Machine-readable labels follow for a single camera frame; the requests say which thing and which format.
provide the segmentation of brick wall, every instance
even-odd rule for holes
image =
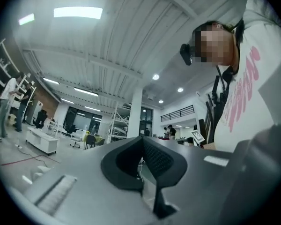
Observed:
[[[34,86],[37,87],[35,91],[36,100],[39,100],[44,104],[43,109],[47,111],[48,118],[53,118],[58,106],[58,102],[42,87],[42,85],[37,81],[30,69],[27,67],[22,54],[20,53],[20,50],[15,42],[10,24],[8,22],[2,22],[0,24],[0,41],[2,41],[3,39],[6,39],[4,45],[17,68],[25,74],[31,73],[28,81],[35,82]]]

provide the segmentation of recessed light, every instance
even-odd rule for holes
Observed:
[[[50,80],[50,79],[45,78],[45,77],[43,77],[43,79],[44,79],[45,81],[47,81],[47,82],[50,82],[50,83],[54,83],[54,84],[59,85],[59,82],[56,82],[56,81]]]
[[[158,80],[159,75],[158,74],[154,74],[154,76],[152,77],[154,80]]]
[[[54,17],[88,17],[100,19],[103,9],[99,7],[59,7],[53,11]]]
[[[63,99],[63,98],[61,98],[61,100],[65,101],[65,102],[67,102],[67,103],[71,103],[71,104],[74,104],[73,102],[71,102],[71,101],[68,101],[68,100],[65,100],[65,99]]]
[[[94,92],[86,91],[86,90],[79,89],[79,88],[74,88],[74,89],[75,89],[76,91],[78,91],[78,92],[87,93],[87,94],[89,94],[89,95],[93,95],[93,96],[96,96],[96,97],[99,96],[98,94],[96,94],[96,93],[94,93]]]
[[[84,106],[84,107],[87,108],[87,109],[91,109],[91,110],[95,110],[95,111],[100,112],[100,110],[99,110],[99,109],[96,109],[96,108],[91,108],[91,107],[86,107],[86,106]]]
[[[23,25],[23,24],[26,24],[26,23],[29,23],[31,21],[34,20],[34,14],[29,14],[21,19],[19,19],[19,25]]]

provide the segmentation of metal rack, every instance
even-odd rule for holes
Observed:
[[[0,58],[0,90],[3,90],[4,87],[5,87],[5,83],[3,82],[4,80],[7,81],[9,80],[10,78],[12,78],[13,76],[9,73],[8,70],[10,71],[13,71],[15,73],[18,73],[19,72],[19,69],[17,68],[17,66],[14,64],[14,62],[12,61],[12,59],[10,58],[7,50],[6,50],[6,47],[4,45],[4,41],[5,39],[3,39],[1,42],[0,42],[0,49],[1,49],[1,54],[3,53],[4,54],[4,57],[5,59],[7,60],[7,63],[6,65],[4,65],[4,63],[2,62],[2,58]],[[22,87],[22,85],[27,85],[29,83],[29,81],[27,80],[28,76],[25,75],[23,77],[23,79],[21,80],[20,83],[17,83],[17,88],[19,89],[19,91],[23,92],[23,94],[21,96],[17,95],[17,94],[14,94],[13,97],[12,97],[12,100],[11,100],[11,103],[10,103],[10,106],[8,108],[8,114],[10,113],[10,109],[13,107],[15,109],[18,109],[19,108],[19,105],[20,105],[20,102],[19,100],[24,96],[24,93],[26,92],[26,89],[24,89]],[[32,95],[33,93],[35,92],[36,90],[36,87],[31,87],[32,89],[32,93],[31,93],[31,96],[29,98],[29,100],[32,98]]]
[[[107,143],[111,143],[113,138],[115,138],[115,140],[127,138],[130,109],[131,106],[129,104],[119,105],[117,102],[115,111],[112,115],[112,122],[109,126],[110,132],[107,138]]]

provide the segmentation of gray floor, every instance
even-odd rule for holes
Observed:
[[[7,138],[2,139],[2,142],[0,142],[0,176],[5,181],[6,185],[12,186],[20,192],[24,192],[29,186],[23,181],[22,176],[24,175],[31,179],[30,171],[32,169],[37,168],[39,165],[52,168],[62,163],[70,156],[83,153],[82,146],[80,149],[73,148],[70,146],[70,143],[73,144],[73,141],[71,141],[69,137],[62,136],[57,146],[57,153],[48,156],[31,144],[25,142],[28,127],[31,126],[23,124],[22,132],[18,133],[15,131],[14,127],[6,126]],[[19,150],[15,144],[20,145],[22,148]],[[149,207],[153,208],[156,181],[146,165],[142,167],[141,174],[144,180],[143,198]]]

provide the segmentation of railing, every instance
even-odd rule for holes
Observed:
[[[161,122],[172,120],[172,119],[175,119],[175,118],[184,117],[184,116],[192,114],[194,112],[195,111],[193,109],[193,105],[191,105],[191,106],[182,108],[182,109],[180,109],[178,111],[171,112],[169,114],[161,116]]]

